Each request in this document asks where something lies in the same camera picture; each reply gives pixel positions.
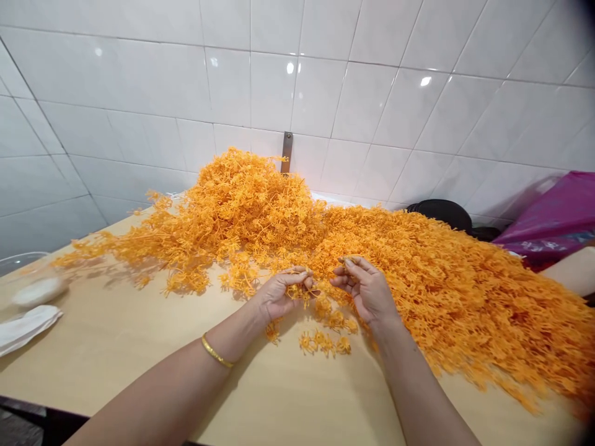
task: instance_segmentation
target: white cloth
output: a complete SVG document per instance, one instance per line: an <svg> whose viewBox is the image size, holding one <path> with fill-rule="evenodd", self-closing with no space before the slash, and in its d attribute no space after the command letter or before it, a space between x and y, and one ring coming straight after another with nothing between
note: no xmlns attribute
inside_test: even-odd
<svg viewBox="0 0 595 446"><path fill-rule="evenodd" d="M52 305L40 305L19 319L0 324L0 356L27 344L43 330L51 327L62 312Z"/></svg>

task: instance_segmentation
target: black object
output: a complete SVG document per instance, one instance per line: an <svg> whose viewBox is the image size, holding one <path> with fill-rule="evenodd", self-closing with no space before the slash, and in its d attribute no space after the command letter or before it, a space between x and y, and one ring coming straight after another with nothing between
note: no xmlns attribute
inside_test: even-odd
<svg viewBox="0 0 595 446"><path fill-rule="evenodd" d="M427 218L448 223L454 230L462 230L472 235L471 216L460 205L443 199L429 199L412 204L408 212L419 212Z"/></svg>

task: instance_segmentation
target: gold bangle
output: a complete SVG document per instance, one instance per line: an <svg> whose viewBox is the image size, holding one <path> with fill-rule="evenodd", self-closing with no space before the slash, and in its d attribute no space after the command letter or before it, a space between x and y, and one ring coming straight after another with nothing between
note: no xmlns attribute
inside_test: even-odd
<svg viewBox="0 0 595 446"><path fill-rule="evenodd" d="M209 343L206 341L206 333L203 334L202 340L203 345L205 346L205 350L209 352L209 355L213 356L217 361L219 361L220 363L222 363L230 369L234 366L231 362L226 361L221 356L219 356L215 350L213 350L213 347L211 347Z"/></svg>

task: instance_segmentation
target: right hand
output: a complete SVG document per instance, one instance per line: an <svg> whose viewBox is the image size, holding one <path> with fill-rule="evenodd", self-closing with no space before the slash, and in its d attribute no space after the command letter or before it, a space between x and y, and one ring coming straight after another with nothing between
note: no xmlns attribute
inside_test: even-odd
<svg viewBox="0 0 595 446"><path fill-rule="evenodd" d="M345 257L345 266L333 271L336 277L330 284L353 297L360 317L368 325L384 320L400 319L399 312L384 274L362 257Z"/></svg>

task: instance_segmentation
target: plastic bag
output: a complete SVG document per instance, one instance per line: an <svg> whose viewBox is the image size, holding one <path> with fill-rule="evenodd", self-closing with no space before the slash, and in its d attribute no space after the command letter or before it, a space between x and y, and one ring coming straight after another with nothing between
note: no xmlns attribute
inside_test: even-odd
<svg viewBox="0 0 595 446"><path fill-rule="evenodd" d="M570 172L492 243L532 265L556 262L595 237L595 173Z"/></svg>

